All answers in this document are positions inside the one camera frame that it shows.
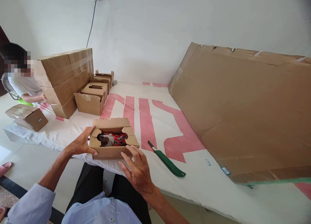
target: label sticker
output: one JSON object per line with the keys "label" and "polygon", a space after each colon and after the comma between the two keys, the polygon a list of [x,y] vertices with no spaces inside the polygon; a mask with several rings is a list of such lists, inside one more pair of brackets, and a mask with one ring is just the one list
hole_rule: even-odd
{"label": "label sticker", "polygon": [[231,175],[230,171],[227,168],[222,167],[221,169],[224,171],[226,175]]}
{"label": "label sticker", "polygon": [[207,163],[209,166],[211,165],[211,163],[210,163],[209,160],[205,159],[205,161],[206,161],[206,163]]}

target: bed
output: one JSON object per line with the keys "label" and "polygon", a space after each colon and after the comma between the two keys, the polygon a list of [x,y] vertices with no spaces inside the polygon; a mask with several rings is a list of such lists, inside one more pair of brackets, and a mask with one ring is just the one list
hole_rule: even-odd
{"label": "bed", "polygon": [[[49,122],[38,133],[13,121],[4,128],[16,136],[62,151],[86,126],[98,118],[126,117],[145,153],[153,182],[170,196],[198,204],[240,223],[307,223],[311,201],[295,184],[247,187],[233,183],[204,148],[165,85],[113,86],[101,116],[79,112],[63,119],[49,103],[38,105]],[[174,176],[148,145],[148,140],[187,175]],[[124,175],[118,160],[93,160],[90,154],[74,157]]]}

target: green object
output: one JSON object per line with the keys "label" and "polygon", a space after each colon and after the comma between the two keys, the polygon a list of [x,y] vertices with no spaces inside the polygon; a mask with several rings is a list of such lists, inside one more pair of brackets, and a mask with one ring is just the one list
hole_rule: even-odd
{"label": "green object", "polygon": [[19,104],[24,104],[24,105],[27,105],[27,106],[33,106],[32,103],[25,102],[25,101],[22,100],[22,99],[19,99],[19,100],[18,100],[18,103],[19,103]]}
{"label": "green object", "polygon": [[158,157],[162,160],[162,162],[167,166],[167,168],[176,176],[178,177],[185,177],[186,173],[181,171],[180,169],[177,168],[177,166],[172,163],[172,161],[165,156],[164,153],[162,153],[160,150],[156,149],[153,144],[148,141],[148,144],[151,146],[151,148],[155,151],[155,153],[158,155]]}

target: hand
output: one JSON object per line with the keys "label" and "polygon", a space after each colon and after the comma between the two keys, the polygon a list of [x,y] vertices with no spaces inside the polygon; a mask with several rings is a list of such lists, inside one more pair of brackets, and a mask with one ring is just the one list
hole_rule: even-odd
{"label": "hand", "polygon": [[46,97],[44,93],[40,94],[39,96],[40,96],[41,101],[46,101]]}
{"label": "hand", "polygon": [[77,137],[73,142],[71,142],[65,149],[65,153],[67,153],[70,157],[72,155],[78,155],[83,153],[90,153],[94,156],[97,156],[98,153],[95,149],[91,148],[87,144],[87,138],[94,130],[95,125],[92,127],[86,127],[84,131]]}
{"label": "hand", "polygon": [[146,155],[135,146],[127,145],[126,148],[132,153],[134,162],[125,153],[122,152],[121,155],[129,165],[131,171],[129,171],[123,162],[119,161],[119,164],[136,191],[146,198],[157,190],[157,187],[151,181]]}

